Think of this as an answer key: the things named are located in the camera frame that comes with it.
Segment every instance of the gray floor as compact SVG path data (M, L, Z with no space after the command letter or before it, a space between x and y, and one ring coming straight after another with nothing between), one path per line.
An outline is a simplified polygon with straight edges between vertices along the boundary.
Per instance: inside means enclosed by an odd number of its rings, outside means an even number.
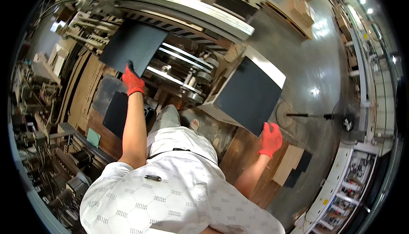
M287 77L282 100L296 112L331 113L340 97L352 94L347 59L328 0L310 2L315 10L313 40L305 40L286 21L265 9L254 17L250 45ZM288 231L293 218L306 209L320 189L335 155L335 135L325 119L297 119L283 130L284 138L313 154L293 189L283 187L267 211Z

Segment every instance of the worker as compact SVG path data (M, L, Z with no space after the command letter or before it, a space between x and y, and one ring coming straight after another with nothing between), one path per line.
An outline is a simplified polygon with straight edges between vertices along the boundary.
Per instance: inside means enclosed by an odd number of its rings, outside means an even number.
M133 70L128 61L122 76L128 87L122 157L105 167L81 203L88 234L284 234L276 218L248 200L281 147L279 127L264 123L258 160L231 185L212 144L180 125L175 106L163 108L146 135L145 83Z

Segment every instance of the concrete floor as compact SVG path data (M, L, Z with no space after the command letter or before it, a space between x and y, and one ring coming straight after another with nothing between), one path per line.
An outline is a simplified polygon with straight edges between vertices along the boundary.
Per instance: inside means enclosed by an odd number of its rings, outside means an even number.
M310 4L315 11L313 40L305 40L277 14L263 9L251 23L255 32L249 44L286 75L281 100L299 113L325 114L332 112L340 98L352 95L353 86L329 1L313 0ZM270 120L275 122L274 114ZM310 205L328 174L336 138L331 122L325 119L294 119L283 133L291 143L313 154L295 187L281 188L267 209L289 231L294 216Z

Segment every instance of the red glove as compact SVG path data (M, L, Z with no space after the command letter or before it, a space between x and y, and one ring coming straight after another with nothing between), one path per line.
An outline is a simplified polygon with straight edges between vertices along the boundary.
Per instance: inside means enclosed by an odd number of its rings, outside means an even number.
M122 81L128 87L128 97L135 92L145 93L145 82L136 76L131 60L128 60L125 73L122 75Z
M268 155L270 158L273 158L274 152L276 152L283 143L283 135L280 132L280 128L277 124L271 123L270 125L264 122L263 128L263 140L261 143L261 150L258 151L258 154Z

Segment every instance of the belt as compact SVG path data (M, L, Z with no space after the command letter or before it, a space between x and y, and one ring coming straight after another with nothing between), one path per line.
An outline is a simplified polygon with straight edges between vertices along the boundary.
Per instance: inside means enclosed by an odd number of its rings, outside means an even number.
M173 150L163 151L163 152L159 152L159 153L157 153L157 154L154 154L154 155L148 157L146 160L151 160L151 159L153 159L154 157L156 157L156 156L159 155L159 154L162 154L162 153L165 153L165 152L169 152L169 151L174 151L174 150L190 151L190 150L184 150L184 149L181 149L181 148L173 148ZM199 155L199 156L201 156L201 157L204 157L205 159L209 160L210 162L213 162L212 160L208 159L207 157L202 156L202 155L200 155L200 154L198 154L198 153L196 153L196 152L193 152L193 151L190 151L190 152L192 152L192 153L194 153L194 154L196 154L196 155Z

